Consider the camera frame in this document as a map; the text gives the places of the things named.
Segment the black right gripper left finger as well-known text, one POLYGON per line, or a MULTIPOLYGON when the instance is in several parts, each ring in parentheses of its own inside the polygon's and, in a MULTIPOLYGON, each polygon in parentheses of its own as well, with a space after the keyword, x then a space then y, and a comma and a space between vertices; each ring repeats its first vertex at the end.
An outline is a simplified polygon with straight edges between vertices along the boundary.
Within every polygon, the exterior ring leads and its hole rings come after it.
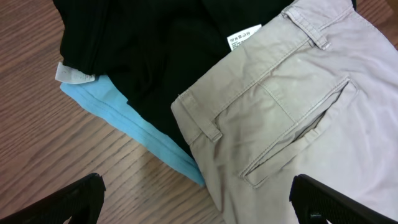
POLYGON ((102 176, 92 173, 1 219, 1 224, 96 224, 104 203, 102 176))

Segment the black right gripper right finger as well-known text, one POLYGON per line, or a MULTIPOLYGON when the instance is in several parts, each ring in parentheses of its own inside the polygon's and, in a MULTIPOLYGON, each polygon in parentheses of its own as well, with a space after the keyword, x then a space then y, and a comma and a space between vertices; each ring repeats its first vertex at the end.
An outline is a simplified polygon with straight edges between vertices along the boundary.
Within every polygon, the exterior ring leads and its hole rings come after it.
POLYGON ((308 175, 296 175, 291 202, 300 224, 397 224, 308 175))

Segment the beige shorts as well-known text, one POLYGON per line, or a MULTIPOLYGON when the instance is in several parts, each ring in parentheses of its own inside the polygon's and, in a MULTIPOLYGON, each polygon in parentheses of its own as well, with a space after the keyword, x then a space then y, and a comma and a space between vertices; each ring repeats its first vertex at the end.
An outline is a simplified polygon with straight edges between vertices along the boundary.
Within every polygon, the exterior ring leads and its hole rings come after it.
POLYGON ((397 218, 397 50, 351 1, 294 1, 171 109, 226 223, 296 223, 299 174, 397 218))

